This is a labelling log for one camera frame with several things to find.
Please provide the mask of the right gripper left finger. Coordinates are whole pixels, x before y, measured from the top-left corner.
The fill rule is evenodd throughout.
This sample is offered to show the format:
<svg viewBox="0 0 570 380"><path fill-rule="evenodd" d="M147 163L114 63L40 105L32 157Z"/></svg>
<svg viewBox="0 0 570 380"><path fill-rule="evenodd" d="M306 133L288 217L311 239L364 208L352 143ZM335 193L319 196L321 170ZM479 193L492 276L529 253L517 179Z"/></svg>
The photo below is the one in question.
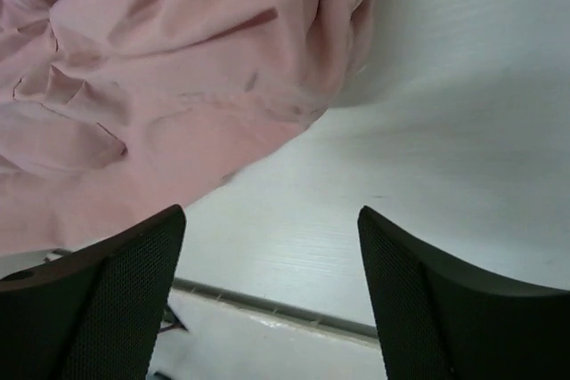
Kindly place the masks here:
<svg viewBox="0 0 570 380"><path fill-rule="evenodd" d="M1 280L3 379L144 379L185 232L174 205Z"/></svg>

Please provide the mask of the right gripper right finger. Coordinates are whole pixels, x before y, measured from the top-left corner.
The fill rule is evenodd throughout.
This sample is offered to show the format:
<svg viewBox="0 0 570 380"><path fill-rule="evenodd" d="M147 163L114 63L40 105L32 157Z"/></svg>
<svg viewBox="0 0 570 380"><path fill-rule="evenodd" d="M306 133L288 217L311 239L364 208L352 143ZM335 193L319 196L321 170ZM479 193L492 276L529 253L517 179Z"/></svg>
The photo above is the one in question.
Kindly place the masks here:
<svg viewBox="0 0 570 380"><path fill-rule="evenodd" d="M569 293L486 271L368 206L358 233L390 379L567 379Z"/></svg>

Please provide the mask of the pink trousers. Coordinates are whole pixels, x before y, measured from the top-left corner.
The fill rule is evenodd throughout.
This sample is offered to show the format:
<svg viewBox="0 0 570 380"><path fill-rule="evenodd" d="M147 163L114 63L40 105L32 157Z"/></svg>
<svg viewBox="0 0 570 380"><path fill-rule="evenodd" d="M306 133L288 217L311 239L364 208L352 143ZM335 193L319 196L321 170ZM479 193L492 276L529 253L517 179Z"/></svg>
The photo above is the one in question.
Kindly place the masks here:
<svg viewBox="0 0 570 380"><path fill-rule="evenodd" d="M1 251L188 206L303 133L375 0L1 0Z"/></svg>

